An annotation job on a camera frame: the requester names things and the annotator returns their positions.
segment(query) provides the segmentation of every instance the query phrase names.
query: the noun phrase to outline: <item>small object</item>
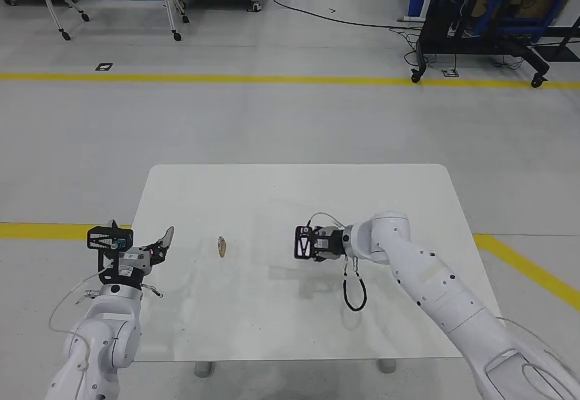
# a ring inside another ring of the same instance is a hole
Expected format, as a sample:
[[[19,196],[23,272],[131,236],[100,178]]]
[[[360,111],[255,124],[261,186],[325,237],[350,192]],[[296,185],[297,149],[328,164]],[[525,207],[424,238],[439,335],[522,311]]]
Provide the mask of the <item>small object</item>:
[[[248,9],[249,12],[259,12],[261,11],[261,3],[258,1],[253,1],[250,3],[250,8]]]
[[[443,73],[443,76],[445,76],[446,78],[458,78],[459,77],[459,72],[457,71],[456,68],[442,69],[441,72]]]
[[[78,305],[81,303],[81,301],[83,301],[83,299],[94,299],[98,295],[99,295],[98,290],[86,290],[86,292],[83,294],[83,296],[81,296],[81,298],[79,300],[77,300],[77,302],[74,304]]]
[[[97,65],[97,67],[94,70],[99,72],[108,72],[111,69],[112,63],[99,63],[99,65]]]
[[[226,240],[223,238],[223,236],[219,236],[217,246],[219,248],[219,256],[221,258],[225,257],[228,245],[226,244]]]

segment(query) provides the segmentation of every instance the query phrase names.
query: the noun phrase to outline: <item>table leg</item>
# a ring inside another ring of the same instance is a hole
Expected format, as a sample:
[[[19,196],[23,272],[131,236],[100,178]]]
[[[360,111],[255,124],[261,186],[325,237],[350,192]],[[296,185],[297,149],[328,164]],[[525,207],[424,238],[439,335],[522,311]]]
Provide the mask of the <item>table leg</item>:
[[[393,358],[381,358],[377,360],[377,367],[384,374],[391,374],[397,370],[397,360]]]
[[[214,363],[209,361],[197,361],[194,363],[194,374],[197,378],[207,378],[212,375]]]

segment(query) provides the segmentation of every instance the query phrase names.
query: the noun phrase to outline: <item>white cable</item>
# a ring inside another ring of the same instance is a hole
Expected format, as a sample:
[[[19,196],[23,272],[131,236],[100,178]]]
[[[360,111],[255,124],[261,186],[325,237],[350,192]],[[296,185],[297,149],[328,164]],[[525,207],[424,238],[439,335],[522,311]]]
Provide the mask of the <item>white cable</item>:
[[[561,361],[560,357],[557,357],[555,354],[558,354],[557,351],[555,349],[553,349],[552,347],[550,347],[550,345],[548,343],[546,343],[543,339],[541,339],[539,337],[539,335],[537,335],[536,333],[532,332],[530,329],[526,328],[525,326],[521,325],[518,322],[515,322],[511,319],[508,318],[504,318],[504,317],[496,317],[497,319],[500,319],[502,321],[506,321],[506,322],[510,322],[513,325],[518,326],[519,328],[523,329],[524,331],[526,331],[527,333],[531,334],[535,339],[537,339],[538,341],[540,341],[544,346],[546,346],[548,349],[550,349],[550,351],[554,354],[550,354],[551,356],[553,356],[557,361],[559,361],[559,363],[563,364],[563,361]]]
[[[523,364],[521,366],[521,373],[523,374],[523,377],[526,378],[526,382],[528,382],[528,384],[530,386],[532,386],[532,388],[534,390],[536,390],[537,392],[539,392],[540,394],[542,394],[545,398],[547,398],[549,400],[563,400],[563,397],[557,399],[556,397],[552,397],[552,396],[546,394],[543,390],[541,390],[538,387],[536,387],[534,385],[534,383],[532,383],[532,381],[528,378],[528,375],[526,374],[526,367],[532,367],[535,370],[539,370],[539,371],[543,372],[544,374],[548,375],[549,377],[551,377],[552,379],[554,379],[557,383],[559,383],[559,385],[561,385],[561,387],[564,388],[566,390],[566,392],[568,392],[568,394],[570,395],[570,397],[572,397],[573,399],[576,399],[576,397],[574,396],[574,394],[572,393],[572,391],[570,391],[570,389],[568,389],[566,387],[566,385],[564,385],[563,382],[561,382],[561,379],[559,379],[556,376],[554,376],[551,372],[547,371],[542,366],[537,365],[537,364],[534,364],[534,363],[525,363],[525,364]]]
[[[529,333],[530,335],[532,335],[535,339],[537,339],[538,341],[540,341],[544,346],[546,346],[548,349],[550,349],[550,351],[547,350],[543,350],[546,354],[550,355],[552,358],[554,358],[559,364],[561,364],[561,366],[567,370],[568,372],[570,372],[570,374],[572,375],[572,378],[579,384],[580,386],[580,380],[579,378],[577,378],[574,374],[574,372],[572,371],[572,368],[570,368],[570,366],[568,366],[568,364],[566,364],[565,362],[563,362],[561,360],[561,357],[559,356],[559,353],[557,353],[557,351],[555,349],[553,349],[552,347],[550,347],[550,345],[548,343],[546,343],[543,339],[541,339],[539,337],[539,335],[537,335],[536,333],[532,332],[530,329],[526,328],[525,326],[521,325],[518,322],[515,322],[511,319],[508,318],[504,318],[504,317],[495,317],[496,319],[502,320],[502,321],[506,321],[506,322],[510,322],[513,325],[518,326],[519,328],[523,329],[524,331],[526,331],[527,333]],[[545,368],[541,367],[540,365],[534,364],[534,363],[525,363],[523,365],[521,365],[521,374],[523,375],[523,377],[525,378],[526,382],[528,382],[528,384],[530,386],[532,386],[532,388],[540,393],[542,396],[546,397],[549,400],[563,400],[563,398],[561,399],[557,399],[555,397],[552,397],[550,395],[547,395],[544,391],[542,391],[541,389],[539,389],[538,387],[536,387],[528,378],[528,375],[526,374],[526,368],[527,367],[532,367],[535,370],[539,370],[545,374],[547,374],[549,377],[551,377],[552,379],[554,379],[559,385],[561,385],[562,388],[564,388],[568,394],[573,398],[576,399],[576,397],[574,396],[574,394],[570,391],[570,389],[568,389],[566,387],[566,385],[563,383],[563,381],[561,381],[561,379],[557,378],[556,376],[554,376],[554,374],[552,374],[551,372],[547,371]]]
[[[337,225],[337,227],[339,227],[339,228],[345,228],[346,227],[338,219],[336,219],[332,215],[330,215],[330,214],[328,214],[326,212],[322,212],[322,211],[318,211],[318,212],[312,214],[312,217],[310,217],[310,219],[308,220],[308,223],[310,223],[312,221],[312,218],[316,217],[317,215],[325,215],[326,217],[330,217],[330,219],[332,219],[334,221],[334,223]]]
[[[63,296],[63,299],[61,299],[61,301],[59,302],[59,304],[57,304],[57,306],[54,308],[54,310],[52,310],[52,314],[50,314],[50,318],[48,318],[48,328],[52,331],[52,332],[57,332],[57,333],[65,333],[68,335],[72,335],[73,337],[76,336],[78,338],[80,338],[83,343],[86,346],[86,357],[85,357],[85,363],[83,365],[83,368],[81,368],[81,379],[79,380],[79,386],[77,387],[77,392],[74,395],[74,399],[77,400],[77,397],[79,397],[79,391],[81,390],[81,384],[83,383],[83,379],[86,375],[86,371],[88,370],[88,368],[90,367],[90,365],[88,364],[88,359],[90,358],[90,344],[88,343],[88,341],[86,340],[85,337],[83,337],[83,335],[74,332],[74,331],[69,331],[69,330],[64,330],[64,329],[57,329],[55,327],[52,326],[52,318],[54,317],[54,314],[57,312],[57,310],[59,309],[59,307],[61,306],[61,304],[63,304],[63,302],[72,294],[74,293],[75,290],[79,289],[79,287],[81,285],[83,285],[84,283],[86,283],[87,281],[89,281],[90,279],[94,278],[95,276],[101,275],[103,272],[105,272],[107,269],[109,269],[109,267],[106,267],[104,269],[102,269],[101,271],[97,272],[96,274],[92,274],[89,277],[87,277],[86,279],[82,280],[81,282],[79,282],[77,284],[77,286],[73,287],[68,294],[66,294],[65,296]]]

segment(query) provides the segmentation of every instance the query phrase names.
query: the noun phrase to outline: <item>black cable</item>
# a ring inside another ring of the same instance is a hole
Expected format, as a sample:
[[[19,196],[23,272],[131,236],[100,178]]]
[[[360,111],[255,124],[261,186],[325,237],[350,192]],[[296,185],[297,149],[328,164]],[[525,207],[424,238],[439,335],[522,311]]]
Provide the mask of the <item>black cable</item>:
[[[359,278],[359,283],[361,284],[361,288],[363,289],[363,302],[361,303],[361,305],[359,307],[353,307],[352,304],[350,304],[350,302],[348,301],[348,290],[346,289],[346,281],[348,280],[348,274],[344,273],[343,276],[343,300],[345,300],[346,305],[348,306],[348,308],[354,312],[357,311],[361,311],[363,310],[363,307],[366,306],[366,302],[368,301],[368,293],[366,293],[366,285],[363,283],[363,279],[361,279],[361,277],[359,276],[359,273],[357,272],[357,278]]]
[[[506,56],[503,55],[501,56],[501,62],[495,62],[493,65],[495,68],[507,68],[509,70],[512,71],[516,71],[519,68],[521,68],[521,66],[523,65],[523,63],[525,62],[525,60],[521,59],[521,61],[517,61],[514,63],[508,63],[506,62]]]
[[[580,40],[574,40],[572,42],[568,42],[568,44],[575,44],[575,43],[580,43]],[[554,46],[554,45],[557,45],[557,44],[561,44],[561,42],[555,42],[555,43],[539,43],[539,44],[532,45],[532,47]]]
[[[290,7],[288,5],[285,5],[283,3],[280,3],[277,0],[274,0],[274,2],[278,5],[280,5],[281,7],[287,8],[289,10],[292,11],[297,11],[303,14],[308,14],[308,15],[312,15],[313,17],[317,17],[317,18],[321,18],[321,19],[325,19],[327,21],[332,21],[332,22],[339,22],[340,24],[346,24],[346,25],[354,25],[354,26],[366,26],[368,28],[383,28],[383,29],[406,29],[406,30],[413,30],[413,31],[420,31],[421,28],[418,27],[409,27],[409,26],[398,26],[398,25],[375,25],[375,24],[362,24],[360,22],[350,22],[350,21],[344,21],[341,19],[335,19],[335,18],[330,18],[330,17],[326,17],[325,15],[319,15],[319,14],[315,14],[312,13],[310,11],[306,11],[306,10],[302,10],[300,8],[294,8],[294,7]]]

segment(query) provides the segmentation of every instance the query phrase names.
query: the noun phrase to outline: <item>black stand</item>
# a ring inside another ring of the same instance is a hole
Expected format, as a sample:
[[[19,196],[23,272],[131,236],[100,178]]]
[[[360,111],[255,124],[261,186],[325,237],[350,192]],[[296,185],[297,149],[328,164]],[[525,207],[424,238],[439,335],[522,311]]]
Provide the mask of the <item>black stand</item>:
[[[477,0],[470,0],[462,12],[454,36],[448,36],[455,12],[455,3],[432,0],[426,14],[426,22],[421,29],[417,40],[416,54],[419,69],[412,69],[412,82],[417,83],[426,72],[425,54],[482,54],[482,55],[510,55],[523,58],[537,73],[532,79],[531,86],[537,88],[546,80],[543,76],[550,66],[528,47],[528,42],[513,36],[500,36],[497,27],[510,5],[510,0],[503,0],[499,10],[490,21],[488,32],[481,37],[464,38],[463,33],[471,18]]]
[[[546,61],[553,62],[580,62],[580,58],[566,47],[570,39],[577,34],[577,29],[580,27],[580,15],[579,18],[572,25],[570,32],[563,38],[558,46],[536,46],[537,53],[543,57]]]

